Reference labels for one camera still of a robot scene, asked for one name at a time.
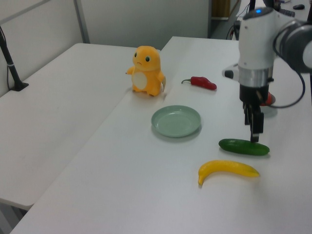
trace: yellow banana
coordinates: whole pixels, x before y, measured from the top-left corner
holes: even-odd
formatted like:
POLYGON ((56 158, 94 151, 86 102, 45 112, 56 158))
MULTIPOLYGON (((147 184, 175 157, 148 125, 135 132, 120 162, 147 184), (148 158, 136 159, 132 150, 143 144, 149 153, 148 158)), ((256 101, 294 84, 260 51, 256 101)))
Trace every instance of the yellow banana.
POLYGON ((248 177, 259 176, 259 172, 247 164, 229 160, 214 160, 206 162, 200 167, 198 171, 198 184, 203 185, 204 179, 213 172, 232 172, 248 177))

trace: green cucumber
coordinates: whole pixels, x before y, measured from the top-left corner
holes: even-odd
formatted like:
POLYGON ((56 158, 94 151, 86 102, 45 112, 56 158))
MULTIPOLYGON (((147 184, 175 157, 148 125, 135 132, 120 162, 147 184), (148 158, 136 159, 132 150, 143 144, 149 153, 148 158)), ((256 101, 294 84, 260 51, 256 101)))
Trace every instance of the green cucumber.
POLYGON ((219 141, 219 146, 223 150, 243 155, 263 156, 270 152, 265 145, 240 139, 223 139, 219 141))

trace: orange toy figure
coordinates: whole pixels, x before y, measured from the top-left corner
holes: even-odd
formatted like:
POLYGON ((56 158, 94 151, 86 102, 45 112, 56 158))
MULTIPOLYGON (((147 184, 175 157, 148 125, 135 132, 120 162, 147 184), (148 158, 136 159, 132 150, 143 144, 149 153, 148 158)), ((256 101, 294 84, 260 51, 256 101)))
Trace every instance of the orange toy figure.
POLYGON ((166 85, 166 77, 160 69, 160 56, 158 51, 151 46, 140 46, 133 55, 133 67, 127 74, 132 75, 132 89, 135 92, 146 92, 151 96, 160 93, 166 85))

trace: toy belly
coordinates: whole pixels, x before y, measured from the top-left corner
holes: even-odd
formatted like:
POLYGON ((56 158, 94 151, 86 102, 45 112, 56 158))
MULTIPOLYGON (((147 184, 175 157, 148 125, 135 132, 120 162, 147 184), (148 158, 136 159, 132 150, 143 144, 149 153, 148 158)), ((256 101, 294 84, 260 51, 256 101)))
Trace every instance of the toy belly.
POLYGON ((147 78, 144 73, 136 72, 132 75, 132 84, 138 89, 143 90, 147 85, 147 78))

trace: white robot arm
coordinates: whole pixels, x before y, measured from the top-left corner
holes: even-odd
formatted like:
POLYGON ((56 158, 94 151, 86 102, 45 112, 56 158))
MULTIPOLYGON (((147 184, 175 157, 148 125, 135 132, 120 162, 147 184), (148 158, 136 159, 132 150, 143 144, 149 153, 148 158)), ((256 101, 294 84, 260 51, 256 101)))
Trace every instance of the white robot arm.
POLYGON ((250 125, 251 142, 257 142, 263 133, 260 104, 266 101, 273 81, 276 55, 299 75, 312 73, 312 25, 264 7, 245 15, 239 34, 239 98, 245 124, 250 125))

